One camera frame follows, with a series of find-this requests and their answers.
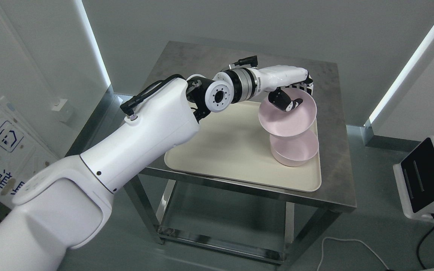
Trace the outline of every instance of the floor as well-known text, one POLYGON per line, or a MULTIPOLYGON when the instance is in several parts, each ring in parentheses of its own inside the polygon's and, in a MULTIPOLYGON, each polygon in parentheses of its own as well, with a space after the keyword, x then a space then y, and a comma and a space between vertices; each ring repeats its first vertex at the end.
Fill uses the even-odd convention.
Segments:
MULTIPOLYGON (((390 269, 421 270, 415 249, 432 224, 407 219, 401 211, 392 165, 399 163, 406 153, 365 147, 360 127, 347 128, 358 208, 341 215, 290 270, 315 270, 325 236, 364 241, 390 269)), ((158 204, 165 180, 148 176, 141 179, 152 204, 158 204)), ((282 202, 179 183, 170 208, 167 223, 177 228, 276 250, 283 245, 282 202)), ((297 230, 312 212, 312 207, 296 206, 297 230)), ((385 270, 359 243, 327 240, 324 252, 322 271, 385 270)), ((423 243, 420 254, 425 266, 434 267, 434 232, 423 243)), ((59 268, 60 271, 274 269, 270 264, 174 242, 157 245, 125 192, 116 195, 112 217, 101 233, 83 248, 68 251, 59 268)))

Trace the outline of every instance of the white wall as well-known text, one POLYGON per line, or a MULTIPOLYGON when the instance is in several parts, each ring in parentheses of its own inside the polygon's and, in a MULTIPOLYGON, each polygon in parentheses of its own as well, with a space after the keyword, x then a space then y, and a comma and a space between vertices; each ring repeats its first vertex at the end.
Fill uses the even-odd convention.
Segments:
POLYGON ((374 134, 423 141, 434 135, 434 59, 374 134))
POLYGON ((140 91, 170 40, 302 57, 338 64, 353 125, 365 123, 434 23, 434 0, 83 4, 116 92, 140 91))
POLYGON ((0 1, 0 96, 60 157, 110 84, 82 8, 77 0, 0 1), (51 111, 59 98, 75 109, 66 123, 51 111))

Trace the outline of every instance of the metal table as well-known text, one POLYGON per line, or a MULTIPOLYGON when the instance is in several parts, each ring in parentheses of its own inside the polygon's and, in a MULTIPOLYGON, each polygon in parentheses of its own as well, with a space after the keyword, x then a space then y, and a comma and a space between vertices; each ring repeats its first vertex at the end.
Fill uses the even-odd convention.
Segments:
POLYGON ((318 106, 321 187, 315 192, 306 193, 237 180, 176 172, 167 167, 163 156, 161 156, 141 172, 143 175, 169 180, 157 212, 153 211, 138 176, 127 183, 125 191, 130 196, 152 238, 159 244, 163 244, 165 239, 183 242, 268 262, 279 265, 280 269, 285 269, 293 264, 341 213, 350 213, 356 208, 351 159, 336 64, 171 41, 155 64, 146 85, 174 73, 183 76, 200 73, 207 77, 213 77, 228 63, 250 55, 258 55, 259 67, 279 64, 294 65, 308 69, 313 77, 315 81, 313 97, 318 106), (274 251, 252 247, 162 226, 177 182, 215 187, 286 202, 284 230, 286 245, 284 250, 274 251), (317 207, 317 210, 297 235, 294 233, 294 204, 317 207))

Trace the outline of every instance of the beige tray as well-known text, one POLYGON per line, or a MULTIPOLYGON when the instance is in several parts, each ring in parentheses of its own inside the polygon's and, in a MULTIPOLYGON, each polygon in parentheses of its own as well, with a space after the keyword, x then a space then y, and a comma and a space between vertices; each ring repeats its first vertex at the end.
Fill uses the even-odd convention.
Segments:
MULTIPOLYGON (((319 153, 299 167, 280 164, 270 152, 269 134, 259 123, 260 103, 245 101, 211 113, 186 144, 165 154, 176 171, 272 187, 313 192, 321 186, 319 153)), ((310 130, 317 135, 317 124, 310 130)))

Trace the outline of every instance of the table top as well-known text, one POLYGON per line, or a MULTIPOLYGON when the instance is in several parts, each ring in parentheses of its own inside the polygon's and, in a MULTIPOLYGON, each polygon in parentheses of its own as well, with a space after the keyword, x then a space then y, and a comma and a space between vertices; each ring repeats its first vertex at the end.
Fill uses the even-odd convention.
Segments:
MULTIPOLYGON (((259 68, 271 65, 293 65, 308 69, 314 79, 313 98, 318 108, 316 118, 321 156, 321 187, 315 192, 297 192, 238 180, 176 172, 165 164, 164 156, 147 166, 141 174, 323 207, 338 212, 353 211, 356 208, 355 186, 339 88, 338 68, 335 63, 171 41, 160 55, 145 85, 174 73, 179 73, 184 77, 198 73, 212 78, 229 63, 250 55, 258 56, 259 68)), ((264 98, 265 96, 262 95, 251 100, 261 101, 264 98)))

